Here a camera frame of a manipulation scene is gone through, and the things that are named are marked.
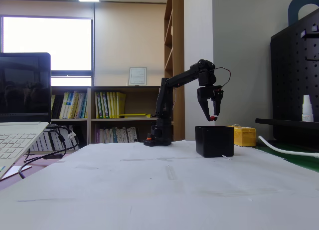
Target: black box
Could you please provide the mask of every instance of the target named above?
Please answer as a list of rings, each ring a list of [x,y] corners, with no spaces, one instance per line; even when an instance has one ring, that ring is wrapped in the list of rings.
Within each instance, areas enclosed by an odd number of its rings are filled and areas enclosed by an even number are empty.
[[[234,156],[234,128],[226,126],[195,127],[196,152],[204,158]]]

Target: white bottle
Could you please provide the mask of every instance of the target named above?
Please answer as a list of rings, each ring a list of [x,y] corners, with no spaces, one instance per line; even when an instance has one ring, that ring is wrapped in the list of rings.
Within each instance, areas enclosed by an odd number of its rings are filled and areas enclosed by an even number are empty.
[[[309,95],[304,95],[303,121],[304,122],[313,122],[314,121],[313,107],[311,106]]]

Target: black shelf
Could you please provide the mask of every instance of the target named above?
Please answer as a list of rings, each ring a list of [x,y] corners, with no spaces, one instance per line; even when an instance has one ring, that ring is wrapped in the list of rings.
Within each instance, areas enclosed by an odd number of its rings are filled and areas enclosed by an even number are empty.
[[[316,123],[316,122],[302,122],[302,121],[279,120],[279,119],[256,119],[255,123],[319,130],[319,123]]]

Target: black robotic arm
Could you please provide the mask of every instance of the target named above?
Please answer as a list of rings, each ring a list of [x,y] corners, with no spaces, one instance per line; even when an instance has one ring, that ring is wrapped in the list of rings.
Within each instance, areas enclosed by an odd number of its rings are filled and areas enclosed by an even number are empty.
[[[222,86],[214,86],[216,77],[214,75],[215,65],[208,60],[200,60],[192,65],[188,71],[176,75],[170,79],[162,78],[160,92],[156,105],[157,125],[152,126],[151,133],[144,145],[168,146],[171,144],[171,115],[173,110],[173,89],[179,88],[193,80],[198,79],[197,90],[198,102],[208,121],[217,119],[220,112],[220,103],[224,91]],[[214,103],[214,116],[209,115],[208,99]]]

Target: white laptop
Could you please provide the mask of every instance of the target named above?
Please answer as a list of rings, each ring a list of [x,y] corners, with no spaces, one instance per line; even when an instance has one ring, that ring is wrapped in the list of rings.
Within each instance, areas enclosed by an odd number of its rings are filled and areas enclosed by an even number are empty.
[[[48,53],[0,53],[0,179],[51,122]]]

